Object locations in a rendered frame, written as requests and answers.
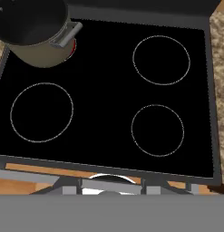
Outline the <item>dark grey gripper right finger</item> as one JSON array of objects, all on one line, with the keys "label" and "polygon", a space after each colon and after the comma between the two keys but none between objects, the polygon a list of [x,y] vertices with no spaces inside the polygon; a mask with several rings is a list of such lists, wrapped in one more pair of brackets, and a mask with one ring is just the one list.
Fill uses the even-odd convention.
[{"label": "dark grey gripper right finger", "polygon": [[142,195],[190,194],[187,190],[173,187],[166,180],[161,179],[142,179],[141,193]]}]

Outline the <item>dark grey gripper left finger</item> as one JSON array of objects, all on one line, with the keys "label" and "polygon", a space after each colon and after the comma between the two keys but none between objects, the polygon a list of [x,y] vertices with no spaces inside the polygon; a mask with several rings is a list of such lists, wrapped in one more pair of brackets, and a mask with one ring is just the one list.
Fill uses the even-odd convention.
[{"label": "dark grey gripper left finger", "polygon": [[34,195],[82,195],[82,179],[60,177],[52,186],[37,190]]}]

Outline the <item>white round object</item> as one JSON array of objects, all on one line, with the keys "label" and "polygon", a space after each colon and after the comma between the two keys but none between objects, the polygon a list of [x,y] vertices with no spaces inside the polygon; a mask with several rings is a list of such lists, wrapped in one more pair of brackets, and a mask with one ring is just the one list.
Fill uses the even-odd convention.
[{"label": "white round object", "polygon": [[[103,174],[103,173],[99,173],[99,174],[90,176],[90,179],[117,182],[117,183],[122,183],[122,184],[135,184],[134,180],[132,180],[130,178],[127,178],[125,176],[108,175],[108,174]],[[84,195],[103,195],[103,194],[132,195],[132,192],[114,192],[114,191],[111,191],[111,190],[84,188],[83,189],[83,194]]]}]

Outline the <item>black glass hob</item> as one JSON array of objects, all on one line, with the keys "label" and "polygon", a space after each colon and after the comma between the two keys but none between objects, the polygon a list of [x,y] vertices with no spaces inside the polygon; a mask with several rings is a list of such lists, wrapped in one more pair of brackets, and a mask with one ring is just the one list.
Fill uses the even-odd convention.
[{"label": "black glass hob", "polygon": [[148,0],[66,0],[83,24],[50,68],[0,62],[0,162],[217,185],[209,20]]}]

